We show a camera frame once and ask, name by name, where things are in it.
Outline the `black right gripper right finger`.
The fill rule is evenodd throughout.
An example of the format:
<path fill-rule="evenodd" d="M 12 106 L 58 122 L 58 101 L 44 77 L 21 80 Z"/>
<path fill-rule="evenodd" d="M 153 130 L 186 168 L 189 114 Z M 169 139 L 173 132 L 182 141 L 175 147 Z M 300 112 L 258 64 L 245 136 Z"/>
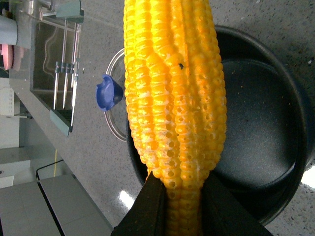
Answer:
<path fill-rule="evenodd" d="M 201 189 L 201 222 L 204 236 L 271 235 L 214 174 L 209 175 Z"/>

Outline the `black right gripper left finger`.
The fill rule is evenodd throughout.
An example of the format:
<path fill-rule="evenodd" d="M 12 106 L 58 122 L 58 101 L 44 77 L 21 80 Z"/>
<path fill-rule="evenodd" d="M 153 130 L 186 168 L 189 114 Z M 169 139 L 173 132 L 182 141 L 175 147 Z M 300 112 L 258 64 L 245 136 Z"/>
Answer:
<path fill-rule="evenodd" d="M 166 189 L 150 173 L 133 206 L 114 227 L 112 236 L 163 236 L 165 233 Z"/>

